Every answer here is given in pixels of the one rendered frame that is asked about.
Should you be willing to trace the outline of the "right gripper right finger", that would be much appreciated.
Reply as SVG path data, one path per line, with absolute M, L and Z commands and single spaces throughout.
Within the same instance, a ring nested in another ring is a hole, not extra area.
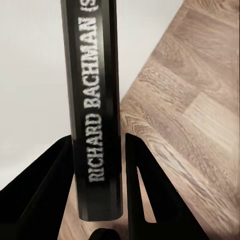
M 125 135 L 129 240 L 210 240 L 145 142 Z M 145 220 L 137 166 L 156 223 Z

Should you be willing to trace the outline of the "hardback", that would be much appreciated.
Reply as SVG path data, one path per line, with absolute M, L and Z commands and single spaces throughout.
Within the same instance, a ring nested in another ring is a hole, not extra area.
M 124 215 L 117 0 L 60 0 L 78 217 Z

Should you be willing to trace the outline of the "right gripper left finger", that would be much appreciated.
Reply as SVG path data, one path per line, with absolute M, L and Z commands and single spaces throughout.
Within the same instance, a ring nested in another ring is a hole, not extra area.
M 74 175 L 70 134 L 0 191 L 0 240 L 57 240 Z

